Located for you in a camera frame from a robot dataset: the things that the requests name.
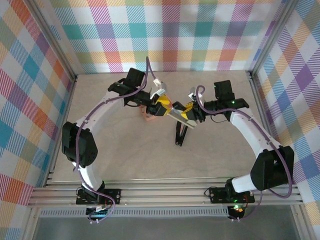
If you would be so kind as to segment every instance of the ventilated metal panel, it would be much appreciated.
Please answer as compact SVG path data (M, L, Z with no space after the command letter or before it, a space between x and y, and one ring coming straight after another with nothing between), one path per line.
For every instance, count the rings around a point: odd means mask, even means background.
M86 216L85 208L44 208L41 218L79 218ZM185 218L185 217L226 217L226 206L212 207L117 207L112 217L154 217L154 218Z

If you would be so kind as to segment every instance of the plaid fabric wall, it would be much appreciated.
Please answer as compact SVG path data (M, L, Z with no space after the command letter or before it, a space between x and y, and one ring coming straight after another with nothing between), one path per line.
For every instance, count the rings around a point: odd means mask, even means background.
M272 33L276 23L277 23L277 20L280 18L280 15L282 13L282 11L284 10L284 7L286 5L288 0L282 0L281 3L280 3L280 6L278 7L267 31L265 32L264 36L263 36L263 39L259 45L259 48L258 50L255 52L255 55L253 57L253 61L251 62L250 64L250 67L246 70L249 70L249 71L252 71L255 64L257 63L257 60L259 59L260 57L260 54L261 54L261 51L264 49L264 47L266 46L266 43L267 43L267 40L269 39L270 37L270 34Z
M295 149L293 179L320 239L320 0L300 0L258 73L272 133Z
M155 71L242 70L281 0L37 2L75 72L94 74L145 70L146 56Z
M71 81L22 0L0 0L0 239L16 240Z

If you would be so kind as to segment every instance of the black mounting bracket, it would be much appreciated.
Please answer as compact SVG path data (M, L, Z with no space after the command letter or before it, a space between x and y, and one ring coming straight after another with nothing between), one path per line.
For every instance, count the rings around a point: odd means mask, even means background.
M121 189L118 189L118 188L117 189L115 189L115 188L103 189L101 193L113 198L116 205L120 204ZM82 188L80 188L77 191L76 195L77 195L76 201L75 201L76 205L99 205L99 204L101 204L100 202L97 202L97 199L94 199L91 195L86 193ZM107 198L107 199L105 199L105 203L107 205L111 205L112 201Z
M252 204L255 202L254 195L251 196L249 191L237 193L230 198L225 187L210 187L208 197L212 204Z

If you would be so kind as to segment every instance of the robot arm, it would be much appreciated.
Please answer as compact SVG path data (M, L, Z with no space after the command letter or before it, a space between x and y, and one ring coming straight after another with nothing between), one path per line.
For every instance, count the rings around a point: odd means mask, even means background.
M137 90L141 85L144 73L142 71L131 68L126 78L113 83L105 96L88 114L76 121L76 123L66 122L62 128L62 152L67 156L67 159L74 166L76 163L76 135L82 125L82 130L79 135L79 166L78 170L85 183L82 187L97 198L98 203L102 203L103 199L100 196L92 194L89 188L94 191L103 192L104 183L96 171L95 159L98 155L98 149L95 143L95 138L101 131L101 128L108 122L110 116L116 113L119 109L127 105L128 102L134 102L137 105L146 106L146 112L154 116L164 116L170 108L163 102L167 99L166 86L163 82L155 80L156 88L145 92L143 90L129 97L120 97Z
M249 174L231 178L227 181L225 185L225 191L228 195L227 198L232 199L234 196L239 195L239 193L254 190L263 191L282 184L287 184L289 180L285 167L274 150L274 146L284 158L290 176L293 174L294 165L294 151L292 148L290 146L283 147L278 141L270 136L256 120L249 105L244 99L235 99L235 94L232 91L229 80L214 83L214 90L217 100L206 102L203 98L200 98L200 102L203 103L204 108L209 112L223 114L225 118L241 132L252 148L256 158ZM192 102L189 102L186 106L183 106L179 102L173 104L175 111L180 112L180 118L172 116L171 114L169 115L187 127L194 128L196 121L202 123L207 116L212 114L209 114L208 111L204 111L203 108L200 107L195 92L189 96L192 99Z

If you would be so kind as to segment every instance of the metal rail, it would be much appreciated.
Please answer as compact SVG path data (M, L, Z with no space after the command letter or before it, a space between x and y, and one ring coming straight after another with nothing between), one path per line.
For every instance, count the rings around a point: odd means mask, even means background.
M209 187L224 187L229 178L176 178L176 179L141 179L129 181L108 181L105 188L122 189L120 206L122 207L199 207L199 206L227 206L230 204L211 204L204 195ZM45 188L35 188L30 198L31 207L77 207L76 190L81 182L47 183ZM287 185L273 188L285 195ZM255 193L256 205L260 193ZM270 191L263 192L262 205L293 205L302 204L302 198L296 185L292 195L279 198Z

